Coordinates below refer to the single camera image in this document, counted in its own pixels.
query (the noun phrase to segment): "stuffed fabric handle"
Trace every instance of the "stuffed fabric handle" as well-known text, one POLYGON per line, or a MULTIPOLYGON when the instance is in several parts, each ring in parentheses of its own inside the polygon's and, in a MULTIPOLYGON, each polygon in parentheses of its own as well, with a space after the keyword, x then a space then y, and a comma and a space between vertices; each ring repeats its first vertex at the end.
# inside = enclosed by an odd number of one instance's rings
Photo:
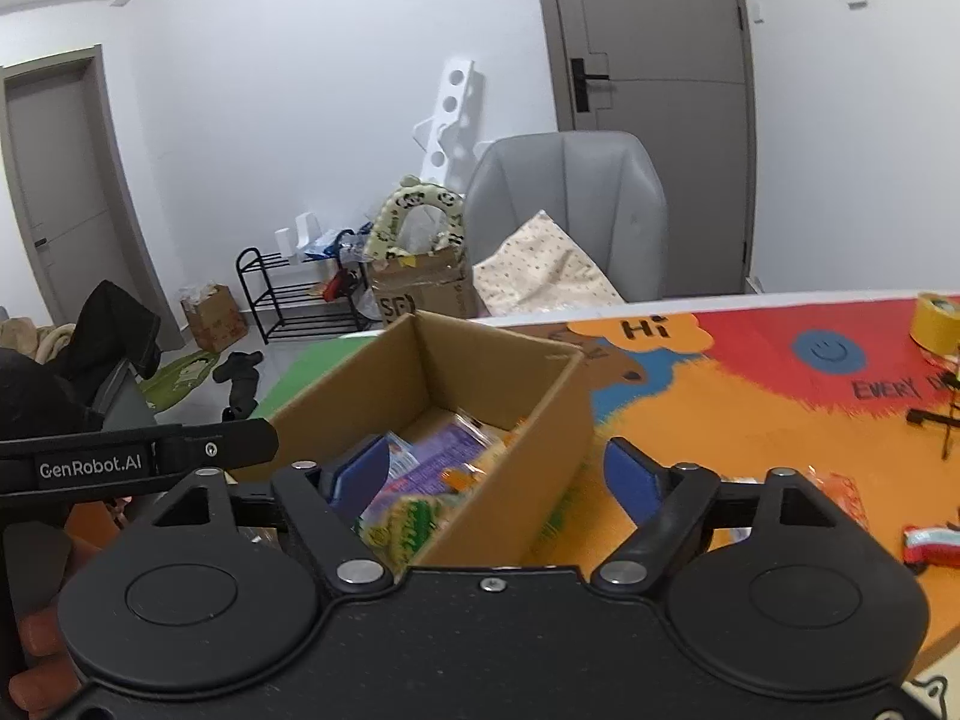
POLYGON ((419 178, 407 176, 400 182, 400 189, 391 194, 380 209, 367 239, 364 255, 371 260, 402 256, 397 250, 397 235, 407 214, 421 205, 439 208, 446 216, 446 228, 440 233, 436 250, 463 245, 464 199, 437 184, 421 184, 419 178))

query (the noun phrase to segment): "tape roll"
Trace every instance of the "tape roll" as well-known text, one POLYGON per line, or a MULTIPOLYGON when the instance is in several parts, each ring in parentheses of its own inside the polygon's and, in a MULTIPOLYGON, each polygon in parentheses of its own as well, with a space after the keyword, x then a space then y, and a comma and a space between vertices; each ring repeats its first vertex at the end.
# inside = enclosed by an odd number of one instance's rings
POLYGON ((956 354, 960 343, 960 304, 942 295, 920 293, 910 338, 941 357, 956 354))

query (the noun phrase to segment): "blue smiley face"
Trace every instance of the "blue smiley face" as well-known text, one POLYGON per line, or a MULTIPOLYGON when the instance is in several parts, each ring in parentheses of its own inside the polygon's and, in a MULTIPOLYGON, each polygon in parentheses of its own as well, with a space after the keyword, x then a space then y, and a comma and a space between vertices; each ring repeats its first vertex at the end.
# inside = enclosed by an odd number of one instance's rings
POLYGON ((846 376, 867 367, 867 355, 855 341, 832 330, 808 330, 793 341, 793 353, 813 370, 846 376))

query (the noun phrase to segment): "cardboard box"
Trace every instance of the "cardboard box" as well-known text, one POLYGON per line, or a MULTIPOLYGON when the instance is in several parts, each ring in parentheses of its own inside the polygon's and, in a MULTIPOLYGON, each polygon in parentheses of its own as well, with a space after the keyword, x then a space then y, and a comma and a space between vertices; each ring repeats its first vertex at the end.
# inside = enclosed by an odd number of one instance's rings
POLYGON ((253 481, 297 460, 323 464, 387 431, 416 440, 457 409, 501 430, 525 422, 415 562, 518 565, 593 436, 584 354, 567 343, 407 314, 271 417, 280 435, 272 463, 232 473, 253 481))
POLYGON ((380 260, 368 266, 368 274, 386 324, 415 311, 460 319, 477 315, 473 271, 462 248, 380 260))
POLYGON ((247 323, 230 290, 217 285, 213 295, 197 304, 181 301, 197 346, 208 352, 222 352, 246 336, 247 323))

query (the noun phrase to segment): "door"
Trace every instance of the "door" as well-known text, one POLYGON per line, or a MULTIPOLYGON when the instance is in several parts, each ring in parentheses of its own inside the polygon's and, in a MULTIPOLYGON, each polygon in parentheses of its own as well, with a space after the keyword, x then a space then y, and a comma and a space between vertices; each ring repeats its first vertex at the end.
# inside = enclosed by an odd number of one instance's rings
POLYGON ((55 304, 48 308, 55 322, 75 322, 104 279, 145 302, 107 205, 106 182, 116 179, 104 175, 104 160, 98 159, 103 145, 95 143, 91 126, 89 67, 7 86, 16 179, 32 245, 53 293, 55 304))
POLYGON ((669 208, 666 295, 742 293, 752 90, 739 0, 555 3, 563 50, 551 56, 568 81, 558 112, 572 113, 558 118, 630 132, 649 152, 669 208))

